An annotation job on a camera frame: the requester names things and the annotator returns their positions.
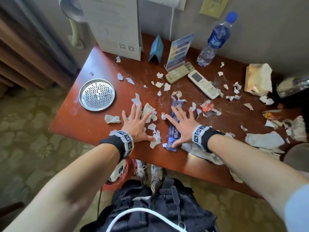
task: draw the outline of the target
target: shoe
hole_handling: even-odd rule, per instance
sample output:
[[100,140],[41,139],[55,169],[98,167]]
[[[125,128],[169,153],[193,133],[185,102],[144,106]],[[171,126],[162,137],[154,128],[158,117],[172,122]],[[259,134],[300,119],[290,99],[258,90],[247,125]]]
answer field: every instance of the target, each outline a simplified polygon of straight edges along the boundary
[[135,173],[134,173],[134,178],[139,177],[138,180],[141,179],[141,183],[142,185],[146,184],[147,178],[146,178],[146,174],[145,174],[145,169],[146,169],[146,164],[144,161],[140,161],[140,160],[136,160],[136,169],[135,169]]
[[151,190],[152,193],[155,194],[157,191],[156,186],[157,183],[162,180],[163,177],[163,168],[156,166],[156,165],[151,165]]

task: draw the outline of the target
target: plastic bottle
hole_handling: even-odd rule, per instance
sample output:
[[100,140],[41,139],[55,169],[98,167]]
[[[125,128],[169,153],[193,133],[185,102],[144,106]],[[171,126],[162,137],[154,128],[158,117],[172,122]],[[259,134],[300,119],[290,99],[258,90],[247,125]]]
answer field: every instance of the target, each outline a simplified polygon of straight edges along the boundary
[[226,40],[230,37],[230,28],[237,20],[237,17],[238,15],[236,12],[232,11],[227,14],[223,23],[220,23],[214,27],[214,30],[208,39],[207,46],[202,49],[200,55],[197,58],[197,62],[200,66],[207,66],[211,63],[218,49],[220,49]]

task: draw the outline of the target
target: wall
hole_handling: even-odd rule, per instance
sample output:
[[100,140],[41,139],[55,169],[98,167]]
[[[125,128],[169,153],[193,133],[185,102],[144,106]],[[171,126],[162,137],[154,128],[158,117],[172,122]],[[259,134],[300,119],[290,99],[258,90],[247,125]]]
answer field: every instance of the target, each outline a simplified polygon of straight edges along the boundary
[[[32,1],[64,47],[82,66],[95,44],[87,24],[82,24],[86,48],[76,49],[67,40],[71,33],[70,23],[60,10],[58,0]],[[142,32],[160,34],[168,39],[171,8],[138,1]],[[175,10],[172,39],[195,32],[192,46],[201,49],[206,45],[217,19],[199,14],[202,3],[203,0],[187,0],[184,11]],[[285,74],[306,70],[309,60],[308,9],[307,0],[230,0],[222,18],[232,10],[239,18],[219,54],[246,63],[269,63],[273,70]]]

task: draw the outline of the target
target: silver grate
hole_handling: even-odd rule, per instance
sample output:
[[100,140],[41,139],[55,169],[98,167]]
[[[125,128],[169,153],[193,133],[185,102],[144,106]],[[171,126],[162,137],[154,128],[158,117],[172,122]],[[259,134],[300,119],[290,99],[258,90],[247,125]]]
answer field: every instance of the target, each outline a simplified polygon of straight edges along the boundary
[[103,79],[90,80],[79,91],[79,101],[89,111],[104,110],[112,104],[114,99],[114,87]]

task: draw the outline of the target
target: green floor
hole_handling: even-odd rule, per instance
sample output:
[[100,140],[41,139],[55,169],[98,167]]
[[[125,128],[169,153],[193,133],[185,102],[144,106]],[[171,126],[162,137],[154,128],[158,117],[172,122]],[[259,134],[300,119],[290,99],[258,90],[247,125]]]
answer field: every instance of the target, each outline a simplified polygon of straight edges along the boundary
[[[19,89],[0,100],[0,207],[18,201],[28,204],[49,179],[93,148],[48,132],[67,92],[60,88]],[[176,172],[167,173],[193,188],[197,201],[218,216],[220,232],[285,231],[283,222],[263,200]],[[103,192],[100,209],[110,203],[111,195]],[[97,203],[98,194],[78,228],[95,220]],[[0,219],[0,229],[19,212]]]

